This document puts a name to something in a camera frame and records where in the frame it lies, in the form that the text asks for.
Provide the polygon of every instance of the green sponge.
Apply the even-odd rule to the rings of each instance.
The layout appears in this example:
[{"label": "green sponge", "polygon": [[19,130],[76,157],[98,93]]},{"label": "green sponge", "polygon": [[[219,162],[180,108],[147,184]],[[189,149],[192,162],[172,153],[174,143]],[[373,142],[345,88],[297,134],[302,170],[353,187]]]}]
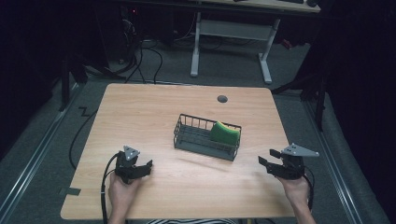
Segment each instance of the green sponge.
[{"label": "green sponge", "polygon": [[239,140],[239,135],[239,130],[231,129],[218,121],[210,131],[210,140],[235,146]]}]

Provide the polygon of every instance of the silver bracket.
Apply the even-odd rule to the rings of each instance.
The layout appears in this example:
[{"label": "silver bracket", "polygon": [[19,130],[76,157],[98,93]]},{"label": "silver bracket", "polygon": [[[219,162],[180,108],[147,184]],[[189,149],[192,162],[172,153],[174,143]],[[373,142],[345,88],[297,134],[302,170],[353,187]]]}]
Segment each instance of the silver bracket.
[{"label": "silver bracket", "polygon": [[127,146],[124,146],[124,152],[125,152],[125,159],[127,161],[130,161],[131,159],[135,158],[137,155],[140,154],[140,151]]},{"label": "silver bracket", "polygon": [[305,147],[300,147],[292,143],[290,146],[286,147],[281,151],[284,154],[291,156],[301,156],[301,157],[318,157],[319,153],[316,151],[311,151]]}]

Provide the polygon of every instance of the metal basket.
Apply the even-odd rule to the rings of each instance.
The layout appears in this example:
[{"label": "metal basket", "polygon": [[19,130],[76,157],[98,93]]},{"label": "metal basket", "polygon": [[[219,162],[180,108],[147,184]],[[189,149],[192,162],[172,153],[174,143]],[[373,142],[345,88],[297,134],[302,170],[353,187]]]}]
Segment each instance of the metal basket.
[{"label": "metal basket", "polygon": [[210,140],[210,130],[215,124],[215,120],[180,114],[174,130],[175,148],[233,161],[239,148],[242,127],[223,123],[240,133],[235,145],[227,145]]}]

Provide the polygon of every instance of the person's hand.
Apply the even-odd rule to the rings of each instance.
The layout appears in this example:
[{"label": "person's hand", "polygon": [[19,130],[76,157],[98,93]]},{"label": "person's hand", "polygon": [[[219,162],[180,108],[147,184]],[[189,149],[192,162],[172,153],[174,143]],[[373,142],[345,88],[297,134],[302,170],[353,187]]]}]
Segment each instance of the person's hand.
[{"label": "person's hand", "polygon": [[303,177],[296,180],[287,180],[281,177],[276,178],[282,183],[294,215],[299,224],[314,224],[316,221],[312,217],[311,211],[308,208],[308,182]]},{"label": "person's hand", "polygon": [[126,214],[134,200],[134,196],[136,195],[140,182],[141,178],[138,178],[132,180],[132,183],[127,185],[122,182],[122,179],[119,176],[114,173],[110,174],[108,195],[113,208],[108,220],[109,224],[125,223]]}]

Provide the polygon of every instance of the desk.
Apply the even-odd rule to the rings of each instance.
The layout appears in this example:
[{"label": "desk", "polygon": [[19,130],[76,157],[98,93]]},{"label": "desk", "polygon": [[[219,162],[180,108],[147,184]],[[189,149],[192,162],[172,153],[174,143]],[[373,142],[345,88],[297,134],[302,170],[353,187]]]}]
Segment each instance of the desk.
[{"label": "desk", "polygon": [[[201,4],[202,2],[228,4],[236,7],[263,7],[276,10],[292,10],[314,13],[320,12],[320,8],[318,6],[309,7],[306,2],[304,2],[303,4],[295,4],[276,0],[248,0],[241,2],[235,2],[234,0],[199,0],[199,4]],[[225,37],[236,37],[265,41],[263,51],[259,54],[259,62],[262,67],[262,75],[264,77],[265,83],[271,84],[272,79],[270,71],[268,69],[267,57],[270,48],[274,42],[279,23],[280,19],[275,19],[272,26],[253,25],[227,21],[201,20],[201,13],[198,12],[195,26],[195,45],[191,61],[191,76],[198,76],[200,35],[218,35]]]},{"label": "desk", "polygon": [[[219,95],[228,102],[218,102]],[[242,126],[235,160],[174,148],[181,113]],[[70,186],[81,192],[66,196],[62,218],[102,218],[103,171],[124,145],[141,151],[136,165],[154,164],[128,218],[293,216],[280,182],[258,164],[259,155],[280,163],[269,149],[289,145],[268,89],[110,84]]]}]

